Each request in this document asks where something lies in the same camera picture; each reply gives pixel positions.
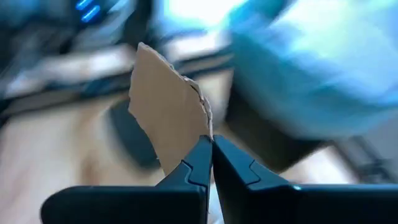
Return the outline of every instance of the cardboard piece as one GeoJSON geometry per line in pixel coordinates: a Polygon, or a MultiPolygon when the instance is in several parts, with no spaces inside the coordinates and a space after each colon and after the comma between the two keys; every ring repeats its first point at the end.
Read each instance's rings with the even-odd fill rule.
{"type": "Polygon", "coordinates": [[[166,175],[199,136],[213,136],[210,106],[199,86],[143,43],[138,45],[129,96],[129,112],[148,135],[166,175]]]}

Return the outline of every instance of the light blue fabric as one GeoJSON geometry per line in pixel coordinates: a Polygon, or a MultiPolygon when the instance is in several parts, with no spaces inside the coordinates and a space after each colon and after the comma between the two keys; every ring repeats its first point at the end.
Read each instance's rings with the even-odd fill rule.
{"type": "Polygon", "coordinates": [[[396,46],[387,32],[363,22],[365,16],[382,14],[396,4],[378,9],[355,5],[357,11],[345,3],[309,5],[308,14],[325,6],[327,16],[339,15],[344,22],[291,19],[305,4],[297,11],[289,8],[286,17],[276,21],[267,17],[264,7],[260,11],[245,5],[231,14],[238,89],[260,114],[293,136],[334,139],[361,134],[390,117],[398,105],[396,46]],[[310,27],[322,21],[322,26],[310,27]]]}

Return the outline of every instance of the wooden floor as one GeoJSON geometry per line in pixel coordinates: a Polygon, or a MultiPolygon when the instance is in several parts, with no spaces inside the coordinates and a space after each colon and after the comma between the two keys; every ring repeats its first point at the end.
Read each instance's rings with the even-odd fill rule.
{"type": "MultiPolygon", "coordinates": [[[[97,60],[101,63],[107,61],[103,55],[96,58],[101,58],[97,60]]],[[[64,72],[72,67],[73,71],[83,69],[83,74],[90,74],[89,68],[96,68],[90,60],[83,64],[72,59],[67,62],[59,65],[64,72]]],[[[213,75],[213,78],[217,77],[216,81],[206,78],[199,81],[204,94],[213,102],[214,110],[226,107],[231,81],[229,74],[213,75]]],[[[10,94],[16,94],[25,88],[25,84],[16,83],[10,94]]],[[[142,170],[124,156],[124,150],[109,124],[107,110],[125,97],[110,96],[10,120],[0,134],[1,224],[39,224],[39,209],[43,201],[69,186],[155,185],[164,178],[162,170],[142,170]]],[[[218,133],[245,148],[225,126],[218,133]]],[[[281,175],[301,183],[356,181],[331,147],[320,149],[281,175]]],[[[220,223],[220,206],[214,186],[212,189],[210,219],[212,223],[220,223]]]]}

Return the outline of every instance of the blurred background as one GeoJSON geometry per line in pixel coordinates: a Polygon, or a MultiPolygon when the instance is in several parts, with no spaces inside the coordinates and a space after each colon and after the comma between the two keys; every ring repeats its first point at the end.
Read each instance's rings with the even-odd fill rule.
{"type": "Polygon", "coordinates": [[[200,85],[216,134],[282,177],[396,183],[397,12],[393,0],[1,1],[0,223],[40,223],[66,187],[164,178],[127,111],[139,42],[200,85]]]}

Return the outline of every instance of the brown cardboard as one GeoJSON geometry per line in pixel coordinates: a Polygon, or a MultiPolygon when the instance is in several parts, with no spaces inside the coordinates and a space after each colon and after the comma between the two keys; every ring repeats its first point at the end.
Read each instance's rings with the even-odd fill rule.
{"type": "Polygon", "coordinates": [[[166,175],[197,143],[212,137],[211,111],[199,86],[140,43],[131,77],[130,113],[148,135],[166,175]]]}

